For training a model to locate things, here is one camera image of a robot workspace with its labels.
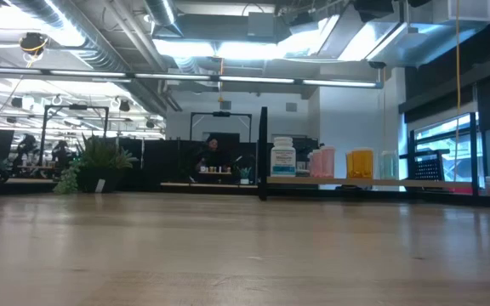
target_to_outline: exposed ductwork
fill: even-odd
[[[99,33],[72,1],[68,0],[5,0],[31,17],[44,21],[56,31],[63,31],[75,42],[83,42],[84,52],[75,54],[97,71],[130,71],[128,64]],[[165,115],[167,106],[137,80],[119,83],[128,90],[147,111]]]
[[[175,22],[177,20],[177,9],[173,0],[144,0],[146,10],[157,28],[166,28],[172,33],[183,37],[183,33]]]

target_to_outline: orange container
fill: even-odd
[[[346,154],[348,179],[373,179],[373,150],[356,149]]]

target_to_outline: window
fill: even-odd
[[[429,126],[415,134],[417,151],[425,150],[449,150],[442,156],[443,174],[446,181],[453,181],[455,167],[457,168],[457,182],[472,181],[471,145],[470,145],[470,117],[468,115],[459,118],[459,145],[457,159],[455,160],[455,129],[457,119],[440,122]],[[481,146],[481,134],[477,133],[477,171],[483,178],[483,149]],[[483,179],[479,180],[480,186],[484,186]]]

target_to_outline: person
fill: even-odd
[[[197,158],[196,171],[200,172],[202,167],[222,167],[226,171],[229,164],[228,155],[219,148],[219,141],[214,136],[209,136],[207,148],[202,150]]]

